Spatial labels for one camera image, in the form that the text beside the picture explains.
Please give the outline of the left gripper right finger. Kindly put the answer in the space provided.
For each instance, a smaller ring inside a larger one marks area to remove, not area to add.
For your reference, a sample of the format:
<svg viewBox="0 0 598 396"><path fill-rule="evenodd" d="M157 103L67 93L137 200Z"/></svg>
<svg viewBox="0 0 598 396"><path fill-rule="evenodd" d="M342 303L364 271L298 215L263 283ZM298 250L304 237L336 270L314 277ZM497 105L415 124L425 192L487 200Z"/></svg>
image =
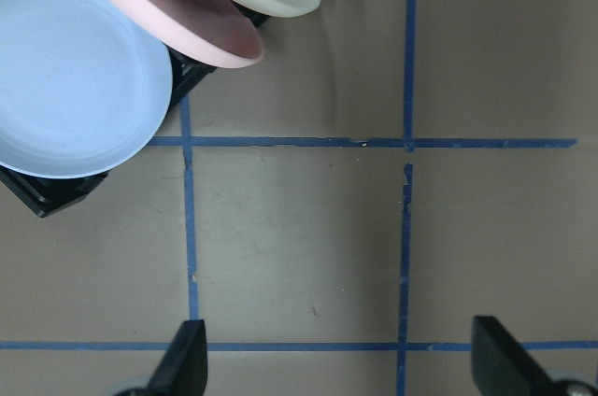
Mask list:
<svg viewBox="0 0 598 396"><path fill-rule="evenodd" d="M565 395L557 383L492 316L472 321L471 373L484 396Z"/></svg>

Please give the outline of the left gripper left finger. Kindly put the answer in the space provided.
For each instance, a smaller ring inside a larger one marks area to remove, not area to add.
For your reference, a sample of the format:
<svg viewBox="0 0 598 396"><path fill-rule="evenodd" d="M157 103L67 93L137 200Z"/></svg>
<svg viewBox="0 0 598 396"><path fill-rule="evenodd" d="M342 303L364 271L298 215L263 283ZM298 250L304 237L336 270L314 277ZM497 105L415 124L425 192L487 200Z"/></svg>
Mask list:
<svg viewBox="0 0 598 396"><path fill-rule="evenodd" d="M206 325L184 321L148 383L150 395L202 396L207 384Z"/></svg>

